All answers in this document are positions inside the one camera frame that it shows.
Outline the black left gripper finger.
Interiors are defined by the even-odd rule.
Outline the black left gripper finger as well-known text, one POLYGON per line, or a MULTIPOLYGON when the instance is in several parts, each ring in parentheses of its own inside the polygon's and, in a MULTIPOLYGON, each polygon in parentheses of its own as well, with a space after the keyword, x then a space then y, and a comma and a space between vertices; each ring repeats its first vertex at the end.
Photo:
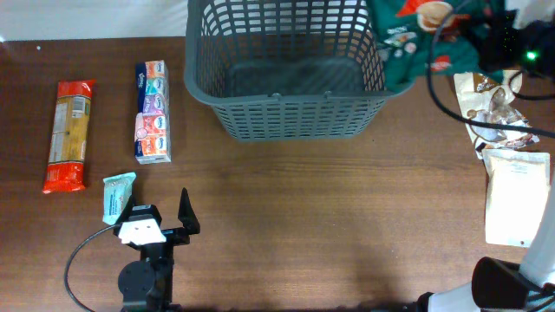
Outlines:
POLYGON ((178 220, 182 223, 188 235, 200 234, 199 220, 193 211, 186 188, 183 188, 181 191, 178 220))
POLYGON ((122 210, 121 215, 116 219, 116 222, 115 222, 116 226, 121 226, 123 223, 129 220, 129 217, 135 205, 136 205, 135 196, 131 195, 125 205, 125 208, 122 210))

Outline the brown chocolate snack pouch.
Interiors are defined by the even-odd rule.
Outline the brown chocolate snack pouch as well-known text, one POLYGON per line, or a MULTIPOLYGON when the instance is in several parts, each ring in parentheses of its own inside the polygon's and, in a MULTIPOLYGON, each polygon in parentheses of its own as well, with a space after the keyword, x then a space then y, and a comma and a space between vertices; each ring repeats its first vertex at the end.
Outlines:
MULTIPOLYGON (((454 87, 461 115, 464 118, 498 125, 529 127, 528 119, 512 107, 516 99, 507 86, 516 70, 504 70, 502 82, 478 73, 454 75, 454 87)), ((520 149, 539 143, 535 134, 490 129, 467 125, 467 132, 478 159, 483 149, 520 149)))

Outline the green instant coffee bag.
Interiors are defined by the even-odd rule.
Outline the green instant coffee bag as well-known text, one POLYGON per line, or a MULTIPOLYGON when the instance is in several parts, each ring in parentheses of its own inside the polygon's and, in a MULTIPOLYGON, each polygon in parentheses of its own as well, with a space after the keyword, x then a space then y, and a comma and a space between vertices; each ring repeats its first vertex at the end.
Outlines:
MULTIPOLYGON (((460 4, 458 0, 370 0, 368 10, 387 90, 400 92, 426 74, 434 34, 460 4)), ((505 8, 504 0, 471 1, 451 16, 434 46, 431 73, 482 74, 473 44, 489 30, 485 19, 505 8)))

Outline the beige kraft paper pouch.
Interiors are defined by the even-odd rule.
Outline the beige kraft paper pouch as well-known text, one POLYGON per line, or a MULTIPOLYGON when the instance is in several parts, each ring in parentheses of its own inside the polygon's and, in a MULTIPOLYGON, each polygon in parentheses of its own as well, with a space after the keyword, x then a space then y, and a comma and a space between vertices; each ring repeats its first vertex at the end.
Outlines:
POLYGON ((486 149, 485 240, 527 248, 535 238, 550 191, 550 154, 486 149))

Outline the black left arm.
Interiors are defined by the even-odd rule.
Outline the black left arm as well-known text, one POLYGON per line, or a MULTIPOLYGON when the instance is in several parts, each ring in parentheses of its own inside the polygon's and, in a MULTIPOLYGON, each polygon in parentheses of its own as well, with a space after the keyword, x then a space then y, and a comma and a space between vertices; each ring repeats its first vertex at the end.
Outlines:
POLYGON ((114 235, 137 250, 140 259, 127 264, 118 276, 124 311, 181 311, 173 302, 174 248, 190 243, 200 233, 199 220, 187 189, 180 194, 180 227, 161 229, 161 215, 155 205, 137 205, 131 199, 118 217, 114 235))

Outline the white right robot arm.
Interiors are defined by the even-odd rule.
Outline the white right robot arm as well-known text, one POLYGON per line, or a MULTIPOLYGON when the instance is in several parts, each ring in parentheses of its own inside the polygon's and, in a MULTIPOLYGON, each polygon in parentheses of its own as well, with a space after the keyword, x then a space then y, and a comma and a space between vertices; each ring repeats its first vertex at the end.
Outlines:
MULTIPOLYGON (((532 21, 514 35, 516 43, 506 43, 502 29, 490 31, 492 44, 478 47, 479 60, 489 60, 503 49, 501 62, 519 65, 522 72, 554 78, 554 62, 547 55, 554 49, 554 24, 532 21)), ((417 311, 541 311, 554 304, 554 191, 550 191, 536 237, 523 262, 509 263, 483 257, 474 268, 472 281, 441 293, 426 293, 415 302, 417 311)))

